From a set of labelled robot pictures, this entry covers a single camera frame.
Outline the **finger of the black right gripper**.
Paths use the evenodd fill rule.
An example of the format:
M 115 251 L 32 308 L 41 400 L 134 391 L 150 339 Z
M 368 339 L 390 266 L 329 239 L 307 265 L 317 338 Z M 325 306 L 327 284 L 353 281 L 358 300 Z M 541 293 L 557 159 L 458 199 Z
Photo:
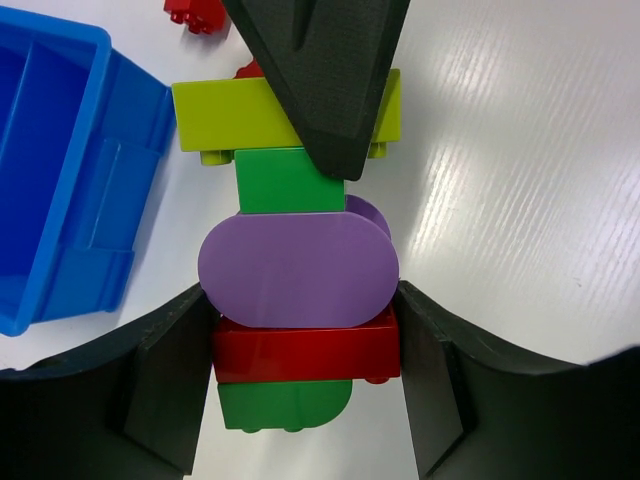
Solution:
M 227 1 L 317 170 L 361 178 L 406 1 Z

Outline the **green rounded lego brick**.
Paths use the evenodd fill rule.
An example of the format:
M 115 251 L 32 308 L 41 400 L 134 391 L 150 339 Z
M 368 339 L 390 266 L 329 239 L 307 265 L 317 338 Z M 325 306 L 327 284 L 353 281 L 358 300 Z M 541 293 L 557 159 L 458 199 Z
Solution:
M 341 414 L 353 390 L 350 380 L 228 383 L 217 386 L 225 427 L 254 433 L 297 432 Z

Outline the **blue plastic sorting bin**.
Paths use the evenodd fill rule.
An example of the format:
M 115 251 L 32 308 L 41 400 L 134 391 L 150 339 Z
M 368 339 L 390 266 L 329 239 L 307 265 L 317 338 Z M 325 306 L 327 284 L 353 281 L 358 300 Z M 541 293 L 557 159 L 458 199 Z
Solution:
M 115 310 L 175 127 L 96 26 L 1 11 L 1 331 Z

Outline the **red long lego brick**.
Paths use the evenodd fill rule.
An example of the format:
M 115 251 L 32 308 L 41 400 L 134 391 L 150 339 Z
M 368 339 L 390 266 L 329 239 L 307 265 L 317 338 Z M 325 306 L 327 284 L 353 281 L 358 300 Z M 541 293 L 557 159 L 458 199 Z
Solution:
M 399 326 L 392 306 L 349 328 L 267 329 L 222 317 L 212 334 L 220 383 L 362 379 L 400 375 Z

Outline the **green square lego brick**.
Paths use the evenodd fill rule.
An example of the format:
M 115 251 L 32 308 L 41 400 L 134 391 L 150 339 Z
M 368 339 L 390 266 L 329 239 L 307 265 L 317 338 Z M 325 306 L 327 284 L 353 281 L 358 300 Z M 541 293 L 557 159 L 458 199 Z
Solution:
M 345 209 L 344 181 L 320 173 L 302 147 L 237 150 L 234 163 L 243 214 Z

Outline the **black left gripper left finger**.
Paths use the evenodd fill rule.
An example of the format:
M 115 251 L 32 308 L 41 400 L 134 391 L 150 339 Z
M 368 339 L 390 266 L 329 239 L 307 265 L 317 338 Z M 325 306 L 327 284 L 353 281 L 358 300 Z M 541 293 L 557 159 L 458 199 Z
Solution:
M 194 285 L 79 347 L 2 370 L 2 478 L 191 474 L 217 318 Z

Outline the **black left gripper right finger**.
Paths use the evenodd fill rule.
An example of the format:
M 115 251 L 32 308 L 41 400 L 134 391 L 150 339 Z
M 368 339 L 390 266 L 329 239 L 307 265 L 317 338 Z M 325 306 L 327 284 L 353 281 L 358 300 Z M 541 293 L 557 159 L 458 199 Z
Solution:
M 394 296 L 423 479 L 635 479 L 639 350 L 587 365 L 514 345 L 409 282 Z

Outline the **purple rounded lego brick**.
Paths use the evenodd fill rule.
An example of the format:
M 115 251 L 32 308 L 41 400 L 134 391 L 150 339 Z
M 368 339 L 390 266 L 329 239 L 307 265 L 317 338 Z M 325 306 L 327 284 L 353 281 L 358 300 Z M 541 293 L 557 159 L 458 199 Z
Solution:
M 205 238 L 199 281 L 224 316 L 250 328 L 347 328 L 372 320 L 399 282 L 383 214 L 349 195 L 339 212 L 241 214 Z

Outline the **lime green lego brick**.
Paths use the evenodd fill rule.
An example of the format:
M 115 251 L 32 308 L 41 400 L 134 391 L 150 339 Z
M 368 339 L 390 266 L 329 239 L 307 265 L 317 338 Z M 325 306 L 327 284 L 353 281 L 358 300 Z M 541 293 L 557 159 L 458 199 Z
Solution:
M 237 150 L 303 147 L 322 174 L 357 180 L 401 137 L 401 88 L 400 70 L 383 67 L 181 82 L 172 95 L 184 151 L 227 163 Z

